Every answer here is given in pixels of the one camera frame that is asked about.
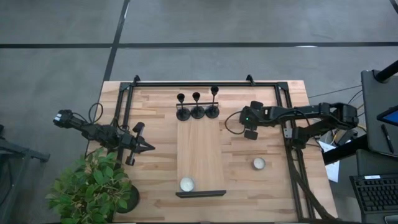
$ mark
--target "green plant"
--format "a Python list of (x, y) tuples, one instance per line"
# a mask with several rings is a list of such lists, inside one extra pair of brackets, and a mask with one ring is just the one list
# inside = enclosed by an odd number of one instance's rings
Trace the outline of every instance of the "green plant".
[(130, 180), (122, 168), (113, 170), (114, 152), (107, 156), (102, 153), (103, 148), (99, 148), (86, 160), (82, 156), (77, 169), (63, 172), (46, 196), (63, 224), (105, 223), (118, 207), (127, 208)]

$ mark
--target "black keyboard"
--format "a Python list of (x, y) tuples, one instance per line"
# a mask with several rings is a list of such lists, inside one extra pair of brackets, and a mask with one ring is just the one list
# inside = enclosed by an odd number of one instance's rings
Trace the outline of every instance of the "black keyboard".
[(398, 174), (349, 177), (365, 214), (398, 212)]

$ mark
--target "computer monitor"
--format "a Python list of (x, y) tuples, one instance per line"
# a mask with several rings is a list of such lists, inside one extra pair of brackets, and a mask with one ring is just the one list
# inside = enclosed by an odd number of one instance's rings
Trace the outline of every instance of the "computer monitor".
[(387, 111), (379, 114), (377, 116), (377, 120), (398, 126), (398, 106), (390, 108)]

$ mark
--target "gray floor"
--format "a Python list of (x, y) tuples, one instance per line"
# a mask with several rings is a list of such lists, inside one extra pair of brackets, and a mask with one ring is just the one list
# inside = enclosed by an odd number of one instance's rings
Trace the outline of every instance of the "gray floor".
[[(123, 0), (0, 0), (0, 44), (111, 43)], [(121, 42), (364, 42), (398, 41), (398, 14), (388, 0), (135, 0)], [(58, 221), (44, 196), (64, 168), (83, 154), (77, 131), (52, 124), (59, 109), (86, 115), (98, 100), (110, 49), (0, 49), (0, 123), (4, 136), (51, 153), (33, 161), (12, 223)], [(262, 49), (119, 49), (111, 80), (305, 80), (307, 93), (360, 85), (359, 73), (397, 60), (398, 47)], [(355, 88), (310, 98), (348, 100)], [(359, 106), (358, 98), (354, 105)], [(339, 217), (360, 221), (347, 176), (355, 158), (341, 162), (331, 184)]]

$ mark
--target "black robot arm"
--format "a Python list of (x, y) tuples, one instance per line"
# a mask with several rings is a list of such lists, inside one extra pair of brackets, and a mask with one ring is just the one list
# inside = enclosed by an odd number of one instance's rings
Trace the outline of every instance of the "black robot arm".
[(280, 106), (263, 106), (252, 101), (250, 106), (242, 109), (239, 122), (246, 128), (244, 136), (256, 140), (258, 126), (275, 126), (296, 119), (320, 118), (321, 121), (305, 128), (285, 128), (284, 134), (294, 148), (305, 148), (307, 141), (314, 136), (323, 135), (332, 129), (348, 130), (357, 127), (356, 108), (345, 103), (320, 103), (318, 105), (283, 108)]
[(154, 150), (155, 147), (151, 146), (142, 137), (144, 130), (144, 123), (138, 122), (132, 129), (137, 133), (132, 136), (128, 131), (119, 129), (110, 124), (93, 124), (87, 122), (84, 118), (77, 118), (71, 110), (60, 110), (53, 120), (54, 124), (60, 128), (74, 128), (81, 131), (81, 135), (88, 139), (98, 141), (101, 146), (109, 149), (110, 151), (117, 148), (130, 149), (130, 156), (127, 157), (126, 164), (134, 165), (134, 154), (142, 153), (148, 150)]

